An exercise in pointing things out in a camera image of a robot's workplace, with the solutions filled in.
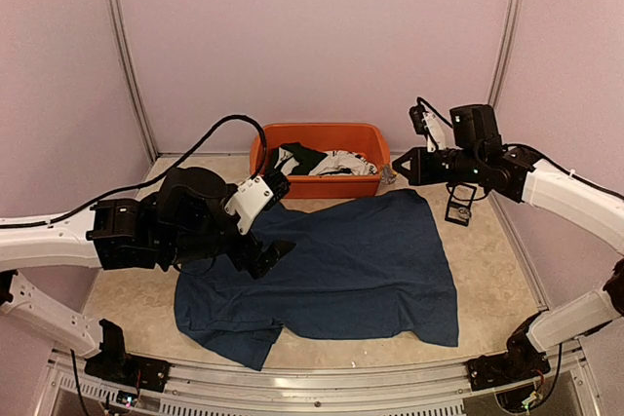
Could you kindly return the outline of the dark blue t-shirt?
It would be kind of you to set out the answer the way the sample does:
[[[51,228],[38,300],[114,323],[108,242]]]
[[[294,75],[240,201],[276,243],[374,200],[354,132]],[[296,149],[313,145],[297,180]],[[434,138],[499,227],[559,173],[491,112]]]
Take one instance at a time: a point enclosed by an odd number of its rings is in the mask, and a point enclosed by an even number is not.
[[[184,270],[177,329],[203,348],[259,370],[284,330],[318,340],[459,342],[457,291],[432,211],[410,189],[306,213],[274,207],[255,222],[293,249],[263,278],[225,256]]]

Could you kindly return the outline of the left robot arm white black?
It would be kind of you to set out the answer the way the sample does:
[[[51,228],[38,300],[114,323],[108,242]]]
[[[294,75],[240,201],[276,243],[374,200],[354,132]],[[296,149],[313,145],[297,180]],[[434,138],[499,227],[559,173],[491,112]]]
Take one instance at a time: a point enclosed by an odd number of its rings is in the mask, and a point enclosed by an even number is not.
[[[226,256],[254,279],[294,247],[264,247],[253,234],[255,219],[280,202],[290,184],[260,161],[249,178],[226,182],[215,172],[183,166],[184,153],[166,170],[136,186],[159,189],[136,200],[112,189],[69,212],[5,218],[1,222],[1,312],[19,318],[85,359],[92,375],[130,380],[140,359],[127,353],[123,330],[92,320],[42,293],[22,270],[51,266],[180,271],[197,260]]]

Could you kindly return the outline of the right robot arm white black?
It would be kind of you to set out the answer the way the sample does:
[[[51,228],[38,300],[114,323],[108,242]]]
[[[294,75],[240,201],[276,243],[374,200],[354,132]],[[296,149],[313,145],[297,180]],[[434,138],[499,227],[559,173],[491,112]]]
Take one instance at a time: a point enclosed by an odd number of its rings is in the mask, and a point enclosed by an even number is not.
[[[488,104],[458,106],[444,118],[419,97],[409,110],[426,146],[414,147],[392,164],[412,186],[474,185],[518,204],[541,208],[584,229],[617,253],[623,251],[623,197],[554,163],[520,143],[506,144]],[[616,263],[602,289],[527,319],[509,337],[505,352],[475,359],[473,373],[488,371],[510,381],[547,372],[546,352],[570,338],[622,318],[623,264]]]

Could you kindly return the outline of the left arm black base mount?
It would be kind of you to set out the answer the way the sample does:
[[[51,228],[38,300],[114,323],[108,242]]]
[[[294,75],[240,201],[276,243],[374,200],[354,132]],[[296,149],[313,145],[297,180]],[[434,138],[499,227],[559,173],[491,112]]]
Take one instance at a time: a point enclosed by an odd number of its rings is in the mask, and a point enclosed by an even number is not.
[[[140,391],[163,393],[171,364],[162,359],[130,355],[124,362],[93,357],[85,363],[85,373],[101,380],[133,387]]]

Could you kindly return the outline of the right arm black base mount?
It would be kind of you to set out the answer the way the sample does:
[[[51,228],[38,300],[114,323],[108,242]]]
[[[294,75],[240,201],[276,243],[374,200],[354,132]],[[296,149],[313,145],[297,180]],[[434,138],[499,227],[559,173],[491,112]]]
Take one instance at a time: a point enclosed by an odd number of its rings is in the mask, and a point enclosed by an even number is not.
[[[545,356],[512,359],[507,353],[470,359],[466,367],[473,392],[514,384],[551,370]]]

